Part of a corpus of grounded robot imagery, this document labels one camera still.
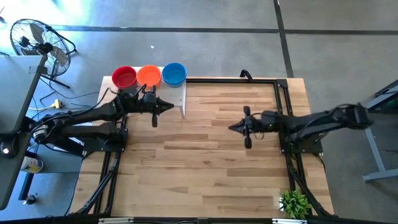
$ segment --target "concrete floor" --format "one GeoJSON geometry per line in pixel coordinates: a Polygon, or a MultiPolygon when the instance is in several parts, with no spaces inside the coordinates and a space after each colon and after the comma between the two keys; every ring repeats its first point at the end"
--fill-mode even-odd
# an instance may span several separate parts
{"type": "MultiPolygon", "coordinates": [[[[6,1],[1,16],[10,23],[28,17],[48,24],[79,26],[278,28],[272,0],[42,0],[40,3],[6,1]],[[38,7],[47,13],[31,10],[38,7]]],[[[286,29],[398,28],[398,2],[393,0],[280,0],[280,6],[286,29]]],[[[69,70],[59,78],[71,85],[72,90],[55,86],[69,96],[98,91],[102,76],[110,75],[121,65],[181,62],[190,76],[237,76],[243,68],[255,77],[287,76],[278,34],[60,33],[78,48],[69,70]]],[[[0,29],[0,49],[13,54],[8,35],[7,27],[0,29]]],[[[313,112],[363,101],[398,77],[395,35],[287,35],[287,44],[294,76],[304,78],[313,112]]],[[[48,87],[41,83],[35,98],[47,93],[48,87]]],[[[61,97],[47,98],[44,105],[56,98],[61,97]]],[[[93,105],[96,98],[92,95],[73,102],[93,105]]],[[[374,134],[387,136],[377,127],[374,134]]],[[[396,150],[392,141],[379,138],[378,143],[386,167],[397,168],[398,154],[383,151],[387,146],[396,150]]],[[[396,222],[398,178],[371,184],[362,181],[363,174],[377,171],[364,132],[334,131],[322,144],[335,213],[345,218],[396,222]]],[[[80,166],[78,159],[71,163],[75,168],[80,166]]],[[[0,212],[0,220],[17,218],[17,212],[19,218],[63,215],[72,198],[76,177],[76,172],[36,175],[30,193],[37,194],[40,203],[29,206],[16,200],[21,185],[19,177],[9,206],[0,212]]]]}

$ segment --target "wood plank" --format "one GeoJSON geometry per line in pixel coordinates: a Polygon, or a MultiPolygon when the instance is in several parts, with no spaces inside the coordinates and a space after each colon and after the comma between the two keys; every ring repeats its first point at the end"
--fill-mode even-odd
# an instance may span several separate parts
{"type": "MultiPolygon", "coordinates": [[[[303,80],[287,81],[294,115],[309,114],[303,80]]],[[[104,77],[99,97],[107,87],[115,90],[110,77],[104,77]]],[[[108,93],[102,103],[113,98],[108,93]]],[[[112,216],[283,217],[278,200],[289,181],[278,134],[258,134],[246,150],[243,136],[228,130],[244,117],[246,105],[252,113],[275,111],[273,86],[187,83],[185,119],[174,108],[161,114],[158,128],[152,128],[151,115],[129,114],[112,216]]],[[[98,185],[102,161],[102,152],[83,161],[73,212],[98,185]]],[[[309,188],[333,213],[322,164],[313,155],[303,155],[303,163],[309,188]]]]}

